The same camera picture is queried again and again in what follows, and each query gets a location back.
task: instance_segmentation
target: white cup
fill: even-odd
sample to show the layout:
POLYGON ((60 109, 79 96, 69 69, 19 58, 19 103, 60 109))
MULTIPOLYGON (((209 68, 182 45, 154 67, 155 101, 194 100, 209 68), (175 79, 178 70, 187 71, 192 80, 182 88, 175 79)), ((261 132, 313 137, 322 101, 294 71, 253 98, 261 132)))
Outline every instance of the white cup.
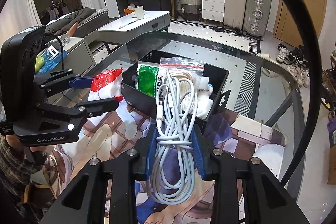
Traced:
POLYGON ((135 7, 134 10, 135 10, 136 18, 138 20, 144 18, 143 6, 135 7))

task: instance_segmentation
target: white sneaker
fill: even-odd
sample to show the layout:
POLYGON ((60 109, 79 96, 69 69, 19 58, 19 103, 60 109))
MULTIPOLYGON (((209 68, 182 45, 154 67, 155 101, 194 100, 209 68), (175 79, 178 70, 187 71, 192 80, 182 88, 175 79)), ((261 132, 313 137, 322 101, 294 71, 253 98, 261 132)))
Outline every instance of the white sneaker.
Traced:
POLYGON ((299 87, 302 87, 304 82, 305 82, 305 79, 302 75, 302 70, 298 67, 297 68, 297 72, 298 72, 298 77, 297 77, 297 84, 299 85, 299 87))
POLYGON ((303 85, 305 86, 305 87, 309 87, 309 85, 310 85, 310 79, 309 79, 309 71, 308 70, 304 70, 304 69, 302 69, 301 70, 302 71, 302 77, 303 77, 303 85))
POLYGON ((280 53, 277 56, 277 61, 279 63, 283 63, 286 55, 288 54, 288 50, 286 48, 280 48, 280 53))
POLYGON ((299 78, 299 68, 293 65, 288 65, 288 72, 294 77, 295 81, 299 78))

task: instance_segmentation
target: suitcase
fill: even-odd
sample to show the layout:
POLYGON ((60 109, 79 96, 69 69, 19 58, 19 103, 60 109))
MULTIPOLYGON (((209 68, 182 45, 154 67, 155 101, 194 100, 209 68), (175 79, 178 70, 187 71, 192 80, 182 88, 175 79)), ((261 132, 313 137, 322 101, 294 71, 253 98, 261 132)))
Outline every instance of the suitcase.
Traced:
POLYGON ((243 34, 262 37, 265 34, 272 0, 247 0, 243 26, 243 34))
POLYGON ((225 0, 224 25, 241 29, 243 27, 246 0, 225 0))

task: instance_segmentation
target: black storage box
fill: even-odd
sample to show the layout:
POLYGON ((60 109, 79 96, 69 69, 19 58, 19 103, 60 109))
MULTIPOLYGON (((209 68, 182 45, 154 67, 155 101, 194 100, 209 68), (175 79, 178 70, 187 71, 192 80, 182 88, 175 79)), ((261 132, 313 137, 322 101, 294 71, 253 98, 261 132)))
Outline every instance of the black storage box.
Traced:
MULTIPOLYGON (((139 61, 160 64, 161 57, 171 58, 182 56, 171 54, 168 52, 152 50, 139 61)), ((132 76, 137 75, 137 68, 138 62, 133 64, 122 74, 123 80, 121 82, 121 93, 129 105, 132 105, 135 109, 139 110, 143 114, 148 115, 153 119, 156 119, 156 99, 137 90, 135 88, 134 81, 132 80, 132 76)), ((208 122, 210 116, 222 112, 226 107, 226 103, 231 90, 228 90, 222 94, 221 91, 225 86, 228 75, 229 71, 227 70, 209 64, 204 64, 203 76, 209 77, 209 83, 213 86, 213 93, 210 96, 210 99, 213 100, 213 105, 208 113, 208 116, 205 119, 201 119, 199 117, 196 117, 195 119, 195 124, 199 125, 202 132, 204 131, 206 123, 208 122), (223 97, 225 97, 224 101, 222 102, 222 105, 219 106, 223 97)))

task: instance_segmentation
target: blue gripper pad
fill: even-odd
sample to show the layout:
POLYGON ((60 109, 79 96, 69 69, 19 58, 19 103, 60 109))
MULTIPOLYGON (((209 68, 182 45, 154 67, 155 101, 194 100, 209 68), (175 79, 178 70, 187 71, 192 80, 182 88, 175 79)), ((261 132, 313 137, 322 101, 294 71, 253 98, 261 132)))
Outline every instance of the blue gripper pad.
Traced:
POLYGON ((93 77, 77 77, 70 81, 70 86, 74 89, 89 89, 91 87, 93 77))
POLYGON ((156 138, 159 136, 159 132, 157 128, 155 127, 155 130, 152 135, 151 142, 148 147, 148 152, 146 156, 146 170, 145 170, 145 176, 146 180, 149 179, 149 177, 152 174, 154 160, 155 160, 155 153, 156 153, 156 147, 157 147, 157 141, 156 138))
POLYGON ((202 150, 195 132, 195 126, 193 130, 191 131, 191 141, 192 141, 192 147, 194 150, 194 161, 197 166, 198 174, 201 176, 202 179, 205 177, 205 169, 204 169, 204 157, 202 154, 202 150))

